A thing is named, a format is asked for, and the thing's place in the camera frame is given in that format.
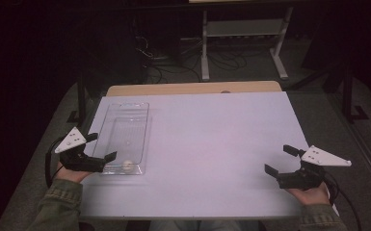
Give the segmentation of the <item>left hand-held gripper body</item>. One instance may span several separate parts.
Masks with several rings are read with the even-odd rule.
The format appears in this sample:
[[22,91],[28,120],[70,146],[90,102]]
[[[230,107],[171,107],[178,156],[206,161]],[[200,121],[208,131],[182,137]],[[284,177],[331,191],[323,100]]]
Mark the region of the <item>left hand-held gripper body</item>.
[[60,155],[61,164],[73,171],[102,172],[104,159],[92,157],[84,153],[87,142],[77,127],[73,127],[55,148]]

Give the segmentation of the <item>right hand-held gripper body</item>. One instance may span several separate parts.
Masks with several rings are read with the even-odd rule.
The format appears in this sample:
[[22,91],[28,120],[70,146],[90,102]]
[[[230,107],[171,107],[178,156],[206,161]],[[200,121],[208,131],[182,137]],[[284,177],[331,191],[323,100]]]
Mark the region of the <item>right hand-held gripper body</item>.
[[352,162],[312,145],[300,158],[300,165],[294,172],[278,174],[281,189],[318,188],[326,175],[324,167],[350,167]]

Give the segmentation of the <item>small white ball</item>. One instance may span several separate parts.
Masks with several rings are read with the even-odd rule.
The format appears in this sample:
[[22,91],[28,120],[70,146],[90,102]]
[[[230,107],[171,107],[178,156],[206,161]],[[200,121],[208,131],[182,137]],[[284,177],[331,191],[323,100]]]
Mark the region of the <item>small white ball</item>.
[[121,169],[124,173],[130,173],[134,170],[134,166],[135,164],[132,161],[126,160],[122,163]]

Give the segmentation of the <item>clear plastic tray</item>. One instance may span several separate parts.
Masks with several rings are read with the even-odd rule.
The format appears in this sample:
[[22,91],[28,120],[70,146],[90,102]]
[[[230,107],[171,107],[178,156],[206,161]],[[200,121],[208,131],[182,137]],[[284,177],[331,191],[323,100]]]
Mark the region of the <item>clear plastic tray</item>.
[[[93,156],[103,159],[105,155],[117,152],[117,157],[105,165],[103,175],[141,175],[145,172],[148,112],[148,103],[108,106]],[[124,173],[121,169],[126,160],[135,164],[130,173]]]

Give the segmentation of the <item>person's left hand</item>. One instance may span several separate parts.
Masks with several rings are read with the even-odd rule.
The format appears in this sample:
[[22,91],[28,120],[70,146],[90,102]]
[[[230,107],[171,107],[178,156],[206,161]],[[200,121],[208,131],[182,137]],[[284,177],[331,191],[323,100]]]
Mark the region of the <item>person's left hand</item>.
[[89,175],[91,175],[90,172],[73,171],[73,170],[65,168],[61,163],[58,163],[57,173],[55,174],[54,178],[67,180],[67,181],[71,181],[74,183],[81,183]]

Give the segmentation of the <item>person's right hand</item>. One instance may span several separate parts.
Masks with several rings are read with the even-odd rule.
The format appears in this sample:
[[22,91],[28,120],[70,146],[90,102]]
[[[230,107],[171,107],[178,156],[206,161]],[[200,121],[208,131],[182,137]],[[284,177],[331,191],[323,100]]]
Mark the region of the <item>person's right hand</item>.
[[306,191],[300,189],[287,189],[303,205],[330,204],[329,192],[325,183],[321,183],[318,188]]

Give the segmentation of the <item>black metal stand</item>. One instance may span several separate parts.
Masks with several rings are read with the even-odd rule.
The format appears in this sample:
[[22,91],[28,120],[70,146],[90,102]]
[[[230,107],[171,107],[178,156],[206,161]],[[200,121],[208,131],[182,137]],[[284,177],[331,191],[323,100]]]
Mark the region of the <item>black metal stand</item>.
[[77,78],[77,105],[77,110],[69,114],[66,122],[81,126],[87,117],[86,88],[83,75]]
[[350,67],[346,64],[344,66],[343,77],[343,94],[342,94],[342,113],[351,124],[355,120],[368,119],[368,115],[360,106],[352,105],[353,99],[353,76],[350,73]]

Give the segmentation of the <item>white board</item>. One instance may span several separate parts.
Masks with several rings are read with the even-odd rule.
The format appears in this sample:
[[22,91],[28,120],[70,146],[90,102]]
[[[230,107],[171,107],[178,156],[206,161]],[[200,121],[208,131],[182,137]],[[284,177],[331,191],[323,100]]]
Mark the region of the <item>white board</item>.
[[288,218],[297,200],[265,173],[299,168],[283,152],[305,149],[284,92],[105,97],[92,129],[115,103],[146,103],[149,129],[142,175],[94,174],[83,182],[86,218]]

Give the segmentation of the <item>wooden table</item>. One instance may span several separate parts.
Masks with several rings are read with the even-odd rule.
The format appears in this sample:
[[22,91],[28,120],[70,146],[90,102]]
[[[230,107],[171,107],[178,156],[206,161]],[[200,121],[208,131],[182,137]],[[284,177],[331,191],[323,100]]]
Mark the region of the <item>wooden table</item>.
[[233,92],[279,92],[276,81],[212,82],[111,86],[107,96],[174,95]]

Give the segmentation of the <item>white metal desk frame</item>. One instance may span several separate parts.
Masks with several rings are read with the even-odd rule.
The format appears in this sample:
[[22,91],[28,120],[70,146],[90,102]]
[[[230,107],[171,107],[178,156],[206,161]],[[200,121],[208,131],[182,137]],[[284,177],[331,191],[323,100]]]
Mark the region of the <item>white metal desk frame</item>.
[[285,11],[284,18],[276,19],[253,19],[253,20],[226,20],[209,21],[207,11],[203,12],[202,18],[202,49],[201,49],[201,77],[203,81],[209,81],[209,64],[207,58],[207,39],[218,37],[246,37],[246,36],[277,36],[278,42],[269,52],[278,71],[281,80],[288,80],[288,74],[284,68],[279,53],[284,42],[291,15],[294,8]]

